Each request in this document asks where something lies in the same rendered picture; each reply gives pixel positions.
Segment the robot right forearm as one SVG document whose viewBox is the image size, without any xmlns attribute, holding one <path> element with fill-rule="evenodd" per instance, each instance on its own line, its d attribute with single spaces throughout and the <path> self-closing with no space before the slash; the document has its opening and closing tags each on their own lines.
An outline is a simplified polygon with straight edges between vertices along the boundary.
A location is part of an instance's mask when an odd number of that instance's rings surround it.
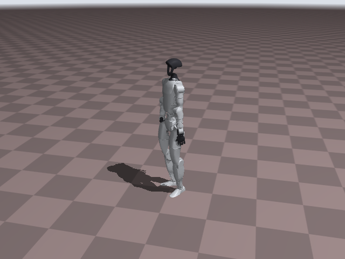
<svg viewBox="0 0 345 259">
<path fill-rule="evenodd" d="M 163 109 L 163 104 L 160 103 L 160 117 L 163 118 L 163 121 L 165 120 L 165 115 L 166 115 L 166 111 Z"/>
</svg>

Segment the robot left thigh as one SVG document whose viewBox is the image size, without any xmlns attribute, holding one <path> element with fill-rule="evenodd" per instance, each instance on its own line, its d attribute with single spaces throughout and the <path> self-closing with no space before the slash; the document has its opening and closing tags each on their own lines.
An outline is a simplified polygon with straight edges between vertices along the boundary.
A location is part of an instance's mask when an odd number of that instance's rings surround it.
<svg viewBox="0 0 345 259">
<path fill-rule="evenodd" d="M 174 126 L 174 130 L 170 132 L 169 152 L 172 163 L 174 163 L 176 167 L 178 166 L 180 159 L 182 159 L 180 158 L 181 145 L 180 143 L 178 144 L 178 142 L 176 141 L 177 136 L 177 127 Z"/>
</svg>

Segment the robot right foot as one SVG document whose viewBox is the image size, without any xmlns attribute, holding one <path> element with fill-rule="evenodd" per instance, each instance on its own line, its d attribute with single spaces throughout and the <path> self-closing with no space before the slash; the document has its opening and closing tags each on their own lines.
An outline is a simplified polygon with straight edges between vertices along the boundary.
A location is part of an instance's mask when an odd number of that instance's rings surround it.
<svg viewBox="0 0 345 259">
<path fill-rule="evenodd" d="M 176 181 L 171 182 L 171 180 L 167 181 L 167 182 L 163 182 L 160 184 L 161 186 L 176 186 Z"/>
</svg>

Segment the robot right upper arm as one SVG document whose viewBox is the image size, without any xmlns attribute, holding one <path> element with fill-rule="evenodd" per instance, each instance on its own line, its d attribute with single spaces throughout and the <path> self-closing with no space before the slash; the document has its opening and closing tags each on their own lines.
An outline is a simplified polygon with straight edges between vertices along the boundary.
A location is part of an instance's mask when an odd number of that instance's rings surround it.
<svg viewBox="0 0 345 259">
<path fill-rule="evenodd" d="M 164 78 L 164 79 L 162 80 L 162 85 L 163 85 L 165 79 L 166 79 L 166 78 Z M 163 93 L 163 88 L 162 88 L 162 93 Z M 163 104 L 163 96 L 159 99 L 159 101 L 160 101 L 161 104 Z"/>
</svg>

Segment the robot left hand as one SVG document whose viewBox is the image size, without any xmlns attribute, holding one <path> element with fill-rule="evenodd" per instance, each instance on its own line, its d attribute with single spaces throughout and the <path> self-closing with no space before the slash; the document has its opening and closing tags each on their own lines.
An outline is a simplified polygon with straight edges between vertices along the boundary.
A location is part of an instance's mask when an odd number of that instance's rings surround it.
<svg viewBox="0 0 345 259">
<path fill-rule="evenodd" d="M 184 131 L 184 130 L 183 130 Z M 177 129 L 177 139 L 176 139 L 176 141 L 178 142 L 178 144 L 180 143 L 180 145 L 183 145 L 183 144 L 185 144 L 185 137 L 183 136 L 184 135 L 184 133 L 183 134 L 179 134 L 178 133 L 178 129 Z"/>
</svg>

